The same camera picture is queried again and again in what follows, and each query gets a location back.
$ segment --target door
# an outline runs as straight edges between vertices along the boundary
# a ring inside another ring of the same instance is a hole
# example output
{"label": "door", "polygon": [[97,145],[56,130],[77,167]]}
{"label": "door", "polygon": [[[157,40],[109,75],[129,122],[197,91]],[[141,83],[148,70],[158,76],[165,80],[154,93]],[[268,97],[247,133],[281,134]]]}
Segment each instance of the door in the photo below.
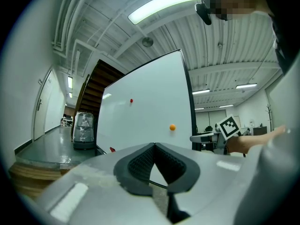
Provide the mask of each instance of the door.
{"label": "door", "polygon": [[36,116],[34,119],[34,140],[38,139],[40,136],[45,133],[45,121],[47,108],[49,103],[49,98],[51,94],[51,79],[53,78],[53,72],[51,71],[47,76],[46,82],[42,88],[42,92],[38,98]]}
{"label": "door", "polygon": [[240,126],[240,117],[239,116],[234,116],[234,118],[235,118],[235,121],[237,122],[239,128],[241,128],[241,126]]}

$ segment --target ceiling pipe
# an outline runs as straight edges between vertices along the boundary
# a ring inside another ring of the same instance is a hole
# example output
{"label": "ceiling pipe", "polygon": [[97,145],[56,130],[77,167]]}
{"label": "ceiling pipe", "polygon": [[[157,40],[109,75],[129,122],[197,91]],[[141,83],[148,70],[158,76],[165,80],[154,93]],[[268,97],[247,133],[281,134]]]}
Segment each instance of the ceiling pipe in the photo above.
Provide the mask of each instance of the ceiling pipe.
{"label": "ceiling pipe", "polygon": [[[74,12],[74,15],[73,15],[73,19],[72,19],[72,22],[70,24],[70,28],[69,28],[69,33],[68,33],[68,36],[67,36],[67,47],[66,47],[66,56],[68,54],[68,51],[69,51],[69,48],[70,48],[70,44],[71,44],[71,37],[72,37],[72,34],[73,34],[73,31],[74,31],[74,28],[75,28],[75,25],[76,25],[76,20],[79,16],[79,13],[81,11],[81,8],[83,7],[83,5],[85,4],[85,1],[86,0],[80,0],[76,9],[75,9],[75,12]],[[72,53],[72,58],[71,58],[71,76],[72,76],[72,73],[73,73],[73,58],[74,58],[74,49],[73,49],[73,53]]]}
{"label": "ceiling pipe", "polygon": [[64,51],[65,41],[67,39],[66,38],[67,26],[68,26],[68,22],[70,20],[70,17],[71,17],[71,14],[72,14],[72,11],[73,11],[73,8],[74,8],[76,2],[77,2],[77,0],[71,0],[71,2],[69,4],[69,7],[67,9],[67,13],[66,13],[64,25],[63,25],[63,28],[62,28],[62,35],[61,35],[61,44],[60,44],[60,47],[58,47],[58,46],[54,47],[54,49],[56,49],[57,51],[60,51],[60,52]]}
{"label": "ceiling pipe", "polygon": [[[94,45],[94,47],[97,47],[97,45],[99,44],[100,40],[103,38],[103,36],[105,35],[105,33],[107,32],[107,30],[110,28],[111,25],[114,24],[114,22],[118,19],[118,17],[120,15],[123,14],[124,11],[126,11],[127,8],[129,8],[131,5],[135,4],[138,0],[133,0],[132,2],[128,3],[112,20],[110,20],[110,23],[107,25],[107,27],[105,28],[105,30],[102,32],[102,34],[100,35],[98,41],[96,42],[96,44]],[[101,28],[99,28],[96,32],[93,33],[93,35],[88,39],[87,43],[91,40],[91,38],[93,36],[95,36]]]}
{"label": "ceiling pipe", "polygon": [[81,16],[80,16],[80,18],[79,18],[78,21],[81,21],[81,19],[82,19],[84,13],[85,13],[85,11],[86,11],[86,9],[90,6],[90,4],[91,4],[92,2],[93,2],[93,0],[90,0],[89,3],[85,6],[85,9],[82,11]]}
{"label": "ceiling pipe", "polygon": [[102,54],[104,56],[106,56],[107,58],[109,58],[110,60],[112,60],[113,62],[117,63],[120,67],[122,67],[124,70],[127,71],[127,69],[125,67],[123,67],[123,64],[120,63],[118,60],[116,60],[113,56],[109,55],[108,52],[105,52],[105,51],[100,51],[98,50],[97,48],[79,40],[79,39],[76,39],[75,42],[74,42],[74,46],[73,46],[73,51],[72,51],[72,57],[71,57],[71,71],[73,70],[73,61],[74,61],[74,56],[75,56],[75,52],[76,52],[76,45],[77,44],[80,44],[81,46],[84,46],[85,48],[91,50],[92,52],[96,52],[98,54]]}
{"label": "ceiling pipe", "polygon": [[56,43],[57,43],[58,28],[60,26],[61,15],[62,15],[63,8],[65,7],[66,1],[67,0],[62,0],[61,6],[60,6],[60,11],[58,13],[58,18],[57,18],[57,22],[56,22],[56,29],[55,29],[55,37],[54,37],[54,46],[56,46]]}
{"label": "ceiling pipe", "polygon": [[77,8],[78,4],[75,5],[75,8],[73,9],[73,12],[71,14],[71,19],[69,20],[69,22],[67,23],[67,32],[66,32],[66,37],[65,37],[65,40],[67,41],[68,37],[67,35],[69,34],[69,30],[70,30],[70,25],[71,25],[71,22],[73,20],[73,17],[74,17],[74,12],[76,11],[76,8]]}

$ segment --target black headset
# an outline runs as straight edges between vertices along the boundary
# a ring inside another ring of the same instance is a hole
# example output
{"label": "black headset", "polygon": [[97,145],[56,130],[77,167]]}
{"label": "black headset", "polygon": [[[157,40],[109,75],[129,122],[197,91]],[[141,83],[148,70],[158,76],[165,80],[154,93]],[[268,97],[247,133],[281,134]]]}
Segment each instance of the black headset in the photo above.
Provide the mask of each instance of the black headset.
{"label": "black headset", "polygon": [[[206,25],[211,25],[211,10],[210,8],[207,8],[207,6],[204,3],[204,0],[201,0],[201,3],[195,4],[195,9],[197,14],[202,18],[202,20],[205,22]],[[228,21],[228,15],[227,14],[219,14],[217,17],[221,20]]]}

